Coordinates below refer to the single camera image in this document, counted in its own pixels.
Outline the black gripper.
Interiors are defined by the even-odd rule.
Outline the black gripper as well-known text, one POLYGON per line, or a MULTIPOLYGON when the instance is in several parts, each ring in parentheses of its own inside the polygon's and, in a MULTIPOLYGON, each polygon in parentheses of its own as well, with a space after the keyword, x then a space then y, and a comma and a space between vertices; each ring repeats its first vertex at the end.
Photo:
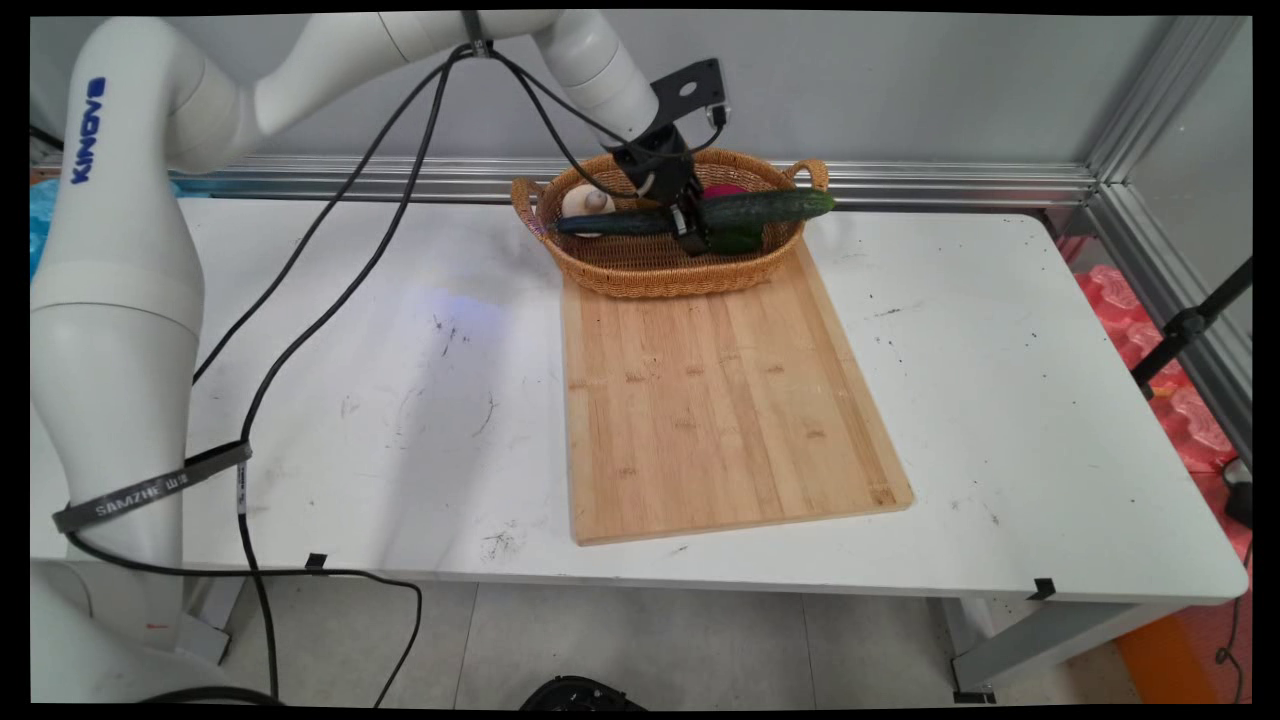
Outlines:
POLYGON ((612 190, 613 197, 671 205, 673 237, 678 243, 689 238, 689 256, 699 258, 710 251, 701 210, 703 184, 690 147, 675 124, 658 126, 634 141, 616 145, 611 156, 631 184, 631 190, 612 190))

